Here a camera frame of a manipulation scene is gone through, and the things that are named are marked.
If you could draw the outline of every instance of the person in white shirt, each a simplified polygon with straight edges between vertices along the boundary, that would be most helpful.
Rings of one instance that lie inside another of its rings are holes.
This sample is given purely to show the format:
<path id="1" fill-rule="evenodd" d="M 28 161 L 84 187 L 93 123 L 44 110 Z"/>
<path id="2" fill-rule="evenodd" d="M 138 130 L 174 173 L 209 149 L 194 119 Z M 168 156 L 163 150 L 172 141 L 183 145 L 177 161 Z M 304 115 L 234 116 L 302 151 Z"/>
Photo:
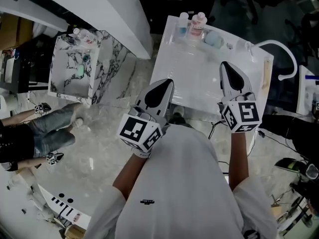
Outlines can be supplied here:
<path id="1" fill-rule="evenodd" d="M 168 127 L 150 158 L 132 154 L 84 239 L 276 238 L 269 198 L 249 176 L 245 133 L 231 135 L 228 185 L 210 140 L 183 121 Z"/>

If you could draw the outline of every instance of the blue pen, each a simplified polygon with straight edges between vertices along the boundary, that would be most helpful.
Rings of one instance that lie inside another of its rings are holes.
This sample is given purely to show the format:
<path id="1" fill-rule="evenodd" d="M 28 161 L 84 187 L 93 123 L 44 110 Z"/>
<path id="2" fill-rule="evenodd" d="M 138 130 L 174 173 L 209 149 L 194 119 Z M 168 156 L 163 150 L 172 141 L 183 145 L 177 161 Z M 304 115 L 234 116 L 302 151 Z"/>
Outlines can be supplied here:
<path id="1" fill-rule="evenodd" d="M 319 76 L 316 75 L 305 75 L 306 80 L 319 80 Z"/>

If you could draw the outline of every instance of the white lamp arm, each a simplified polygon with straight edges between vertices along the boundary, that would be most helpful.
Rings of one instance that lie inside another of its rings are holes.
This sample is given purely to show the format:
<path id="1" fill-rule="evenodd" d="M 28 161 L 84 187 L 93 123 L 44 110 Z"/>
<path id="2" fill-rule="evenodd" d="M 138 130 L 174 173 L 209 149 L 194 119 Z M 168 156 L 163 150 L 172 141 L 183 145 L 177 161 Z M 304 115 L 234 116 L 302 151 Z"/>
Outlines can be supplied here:
<path id="1" fill-rule="evenodd" d="M 263 42 L 257 43 L 255 45 L 253 45 L 251 48 L 253 49 L 254 47 L 260 47 L 260 46 L 263 46 L 263 45 L 266 45 L 266 44 L 275 44 L 275 45 L 278 45 L 278 46 L 282 47 L 288 53 L 288 55 L 291 57 L 291 60 L 293 61 L 293 64 L 294 64 L 293 73 L 292 74 L 287 74 L 287 75 L 279 75 L 278 76 L 278 80 L 282 81 L 284 79 L 289 79 L 289 78 L 294 77 L 296 75 L 296 73 L 297 73 L 297 62 L 296 62 L 296 59 L 295 59 L 294 55 L 292 54 L 292 52 L 285 45 L 283 45 L 281 42 L 278 42 L 278 41 L 275 41 L 275 40 L 267 40 L 267 41 L 263 41 Z"/>

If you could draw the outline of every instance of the brown box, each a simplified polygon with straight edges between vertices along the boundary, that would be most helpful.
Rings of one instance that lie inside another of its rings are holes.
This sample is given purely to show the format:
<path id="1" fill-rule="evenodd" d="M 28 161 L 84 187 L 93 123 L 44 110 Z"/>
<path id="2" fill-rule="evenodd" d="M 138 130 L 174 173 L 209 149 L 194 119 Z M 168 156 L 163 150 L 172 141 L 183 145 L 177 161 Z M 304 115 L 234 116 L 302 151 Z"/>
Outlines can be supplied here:
<path id="1" fill-rule="evenodd" d="M 32 38 L 31 20 L 11 14 L 3 14 L 0 28 L 0 50 L 16 48 Z"/>
<path id="2" fill-rule="evenodd" d="M 81 239 L 84 237 L 85 230 L 77 225 L 72 225 L 64 234 L 67 239 Z"/>

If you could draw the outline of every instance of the black shirt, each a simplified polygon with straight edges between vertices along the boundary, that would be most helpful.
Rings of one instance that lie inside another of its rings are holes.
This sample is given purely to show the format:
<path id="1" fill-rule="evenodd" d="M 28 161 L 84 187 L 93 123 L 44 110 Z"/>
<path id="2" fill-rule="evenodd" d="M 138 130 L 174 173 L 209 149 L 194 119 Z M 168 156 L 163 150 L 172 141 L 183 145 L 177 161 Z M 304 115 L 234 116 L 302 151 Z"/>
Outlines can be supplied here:
<path id="1" fill-rule="evenodd" d="M 31 128 L 27 124 L 3 126 L 0 121 L 0 163 L 31 159 L 33 155 L 34 139 Z"/>

